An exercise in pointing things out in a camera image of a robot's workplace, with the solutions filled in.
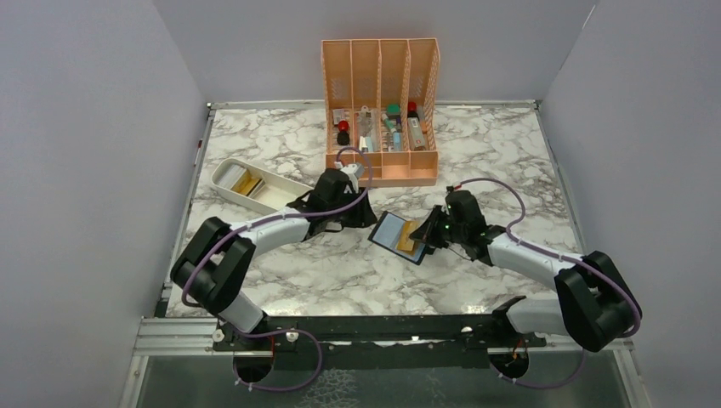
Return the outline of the gold credit card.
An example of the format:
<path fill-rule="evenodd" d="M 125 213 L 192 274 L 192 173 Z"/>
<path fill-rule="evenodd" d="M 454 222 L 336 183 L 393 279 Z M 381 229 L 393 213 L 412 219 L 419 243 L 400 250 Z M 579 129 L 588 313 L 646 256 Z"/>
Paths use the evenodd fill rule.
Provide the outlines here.
<path fill-rule="evenodd" d="M 417 220 L 405 221 L 400 229 L 399 239 L 395 249 L 401 253 L 412 255 L 416 251 L 417 242 L 411 238 L 411 234 L 419 227 Z"/>

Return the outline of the black leather card holder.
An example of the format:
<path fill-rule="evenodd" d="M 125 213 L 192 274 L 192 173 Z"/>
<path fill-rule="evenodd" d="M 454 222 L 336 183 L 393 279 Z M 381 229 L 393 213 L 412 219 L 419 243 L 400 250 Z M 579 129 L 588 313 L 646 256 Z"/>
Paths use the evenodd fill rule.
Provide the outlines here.
<path fill-rule="evenodd" d="M 383 212 L 381 218 L 369 235 L 368 240 L 412 264 L 420 265 L 426 253 L 426 246 L 424 244 L 418 243 L 416 251 L 412 255 L 401 253 L 395 249 L 395 245 L 399 239 L 400 229 L 405 221 L 408 220 L 394 213 L 388 211 Z"/>

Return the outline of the white plastic tray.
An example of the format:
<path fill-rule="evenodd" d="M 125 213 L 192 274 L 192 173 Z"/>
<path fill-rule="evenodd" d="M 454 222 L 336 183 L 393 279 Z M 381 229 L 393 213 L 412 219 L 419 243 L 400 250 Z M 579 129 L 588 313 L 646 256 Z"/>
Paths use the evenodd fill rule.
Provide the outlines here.
<path fill-rule="evenodd" d="M 233 190 L 227 190 L 217 186 L 216 182 L 231 163 L 244 166 L 247 169 L 247 177 Z M 306 184 L 235 158 L 225 159 L 215 168 L 211 176 L 211 184 L 226 201 L 261 215 L 274 213 L 312 190 Z"/>

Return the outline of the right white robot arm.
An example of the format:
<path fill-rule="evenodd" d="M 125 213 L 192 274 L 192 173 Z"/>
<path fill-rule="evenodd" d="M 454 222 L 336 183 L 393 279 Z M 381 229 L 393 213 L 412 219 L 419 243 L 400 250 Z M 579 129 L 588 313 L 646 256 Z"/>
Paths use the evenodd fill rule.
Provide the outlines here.
<path fill-rule="evenodd" d="M 524 333 L 568 336 L 590 352 L 639 329 L 641 308 L 610 257 L 555 252 L 523 241 L 508 227 L 488 224 L 477 200 L 455 190 L 408 239 L 427 248 L 459 245 L 473 261 L 508 269 L 554 291 L 549 299 L 524 298 L 502 308 L 491 322 L 491 336 L 510 346 Z"/>

